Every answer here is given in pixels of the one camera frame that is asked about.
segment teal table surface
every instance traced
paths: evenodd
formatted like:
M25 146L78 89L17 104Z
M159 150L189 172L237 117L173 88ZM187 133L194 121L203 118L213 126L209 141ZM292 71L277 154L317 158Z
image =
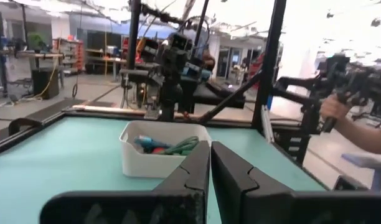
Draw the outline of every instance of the teal table surface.
M38 223L42 206L72 190L151 190L162 179L121 170L119 135L128 121L64 118L0 154L0 223ZM239 156L294 190L324 190L251 129L207 128ZM210 179L208 223L221 223Z

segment green plant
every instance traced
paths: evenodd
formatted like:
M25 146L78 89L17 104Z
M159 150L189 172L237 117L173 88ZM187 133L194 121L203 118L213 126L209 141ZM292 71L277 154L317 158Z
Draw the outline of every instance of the green plant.
M41 50L43 46L43 38L40 34L32 32L27 35L29 43L28 46L31 50Z

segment black trash can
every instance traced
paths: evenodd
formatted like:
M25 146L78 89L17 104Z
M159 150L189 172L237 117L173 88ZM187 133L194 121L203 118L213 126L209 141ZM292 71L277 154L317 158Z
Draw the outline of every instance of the black trash can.
M54 68L37 68L31 71L33 92L37 96L42 93L43 100L51 99L59 94L59 71Z

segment green cable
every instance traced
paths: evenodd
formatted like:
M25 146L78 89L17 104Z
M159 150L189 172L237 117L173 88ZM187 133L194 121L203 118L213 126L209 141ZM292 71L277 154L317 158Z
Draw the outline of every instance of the green cable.
M172 146L164 151L158 152L158 154L162 155L171 155L171 154L180 154L180 155L188 155L188 153L196 147L199 143L199 138L197 136L189 137L180 143Z

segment white plastic bin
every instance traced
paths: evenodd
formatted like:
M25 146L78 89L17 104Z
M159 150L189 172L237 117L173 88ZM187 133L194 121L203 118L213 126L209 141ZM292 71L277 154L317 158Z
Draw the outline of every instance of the white plastic bin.
M124 175L130 177L166 178L185 159L185 156L167 156L143 153L143 148L134 143L135 137L147 136L168 144L178 144L181 141L197 136L200 141L211 138L202 125L165 123L157 121L131 121L121 133L122 166Z

